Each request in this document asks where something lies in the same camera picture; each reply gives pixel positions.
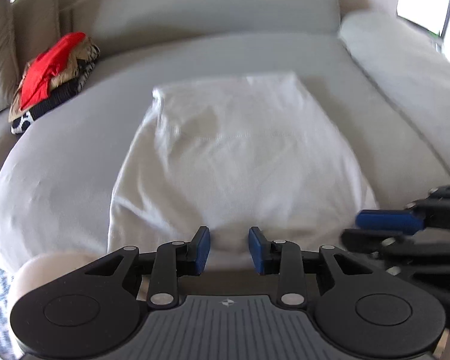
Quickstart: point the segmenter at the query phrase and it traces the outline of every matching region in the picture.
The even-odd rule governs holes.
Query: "gray sofa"
[[[349,141],[381,207],[450,183],[424,133],[349,54],[339,11],[337,0],[80,0],[63,10],[62,33],[87,33],[103,59],[84,91],[33,123],[3,165],[0,266],[15,272],[55,250],[107,251],[122,161],[153,86],[176,80],[295,71]]]

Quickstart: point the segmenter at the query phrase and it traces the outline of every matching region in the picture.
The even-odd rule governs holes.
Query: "sofa backrest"
[[[61,11],[60,24],[110,56],[225,32],[336,33],[340,14],[337,0],[79,0]]]

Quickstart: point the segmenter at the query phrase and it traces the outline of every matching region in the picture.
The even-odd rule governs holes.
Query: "triangular cutout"
[[[450,292],[450,274],[414,274],[413,278],[429,286]]]
[[[353,261],[352,259],[348,259],[342,254],[336,254],[335,260],[337,261],[338,266],[345,275],[368,275],[372,273],[372,269],[367,268],[366,266],[363,266]]]
[[[115,256],[112,259],[102,262],[99,266],[90,269],[90,271],[85,272],[85,274],[94,276],[111,276],[115,273],[122,260],[123,256]]]

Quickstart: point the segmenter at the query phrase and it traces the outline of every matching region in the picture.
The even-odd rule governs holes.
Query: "gray ribbed plate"
[[[23,360],[32,360],[27,356]],[[189,295],[151,313],[132,340],[100,360],[352,360],[315,331],[307,315],[266,295]],[[417,360],[432,360],[424,355]]]

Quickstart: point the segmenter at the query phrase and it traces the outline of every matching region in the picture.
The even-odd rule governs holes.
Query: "blue gripper pad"
[[[425,228],[424,220],[411,211],[362,210],[355,224],[364,230],[399,231],[405,235],[414,235]]]
[[[210,231],[205,231],[197,245],[197,259],[195,260],[196,273],[200,275],[205,269],[210,252]]]
[[[248,231],[248,250],[253,259],[255,271],[258,274],[265,274],[265,266],[263,264],[263,248],[265,246],[260,244],[260,240],[252,229]]]

